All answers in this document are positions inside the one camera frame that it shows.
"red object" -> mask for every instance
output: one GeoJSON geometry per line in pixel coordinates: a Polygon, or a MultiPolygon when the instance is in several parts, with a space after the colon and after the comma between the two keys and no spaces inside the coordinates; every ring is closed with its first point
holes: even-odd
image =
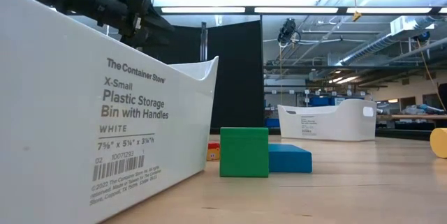
{"type": "Polygon", "coordinates": [[[208,149],[218,149],[221,148],[220,143],[208,143],[208,149]]]}

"black partition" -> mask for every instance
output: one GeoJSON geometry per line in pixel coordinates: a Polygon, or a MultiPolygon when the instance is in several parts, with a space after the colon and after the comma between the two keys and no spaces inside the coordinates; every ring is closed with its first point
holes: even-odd
{"type": "Polygon", "coordinates": [[[263,127],[261,21],[208,29],[207,58],[219,56],[211,127],[263,127]]]}
{"type": "Polygon", "coordinates": [[[168,46],[144,47],[143,52],[165,64],[187,64],[200,61],[201,28],[174,26],[168,46]]]}

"green block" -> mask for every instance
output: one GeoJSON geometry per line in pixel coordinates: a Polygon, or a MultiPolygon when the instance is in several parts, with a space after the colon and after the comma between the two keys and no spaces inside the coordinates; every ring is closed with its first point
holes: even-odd
{"type": "Polygon", "coordinates": [[[221,177],[268,177],[268,129],[221,128],[221,177]]]}

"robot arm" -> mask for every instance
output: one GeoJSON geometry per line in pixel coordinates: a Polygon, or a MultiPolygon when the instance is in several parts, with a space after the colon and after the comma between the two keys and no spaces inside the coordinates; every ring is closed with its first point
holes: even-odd
{"type": "Polygon", "coordinates": [[[152,6],[151,0],[37,0],[60,13],[85,15],[119,30],[121,42],[131,47],[167,44],[173,27],[152,6]]]}

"white plastic storage bin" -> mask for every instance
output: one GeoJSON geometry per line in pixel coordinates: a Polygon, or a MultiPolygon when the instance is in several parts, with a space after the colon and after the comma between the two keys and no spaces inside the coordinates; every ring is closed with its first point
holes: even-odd
{"type": "Polygon", "coordinates": [[[281,136],[314,140],[373,140],[376,103],[346,99],[336,106],[291,107],[278,105],[281,136]]]}
{"type": "Polygon", "coordinates": [[[34,0],[0,6],[0,223],[97,223],[204,169],[217,58],[167,66],[34,0]]]}

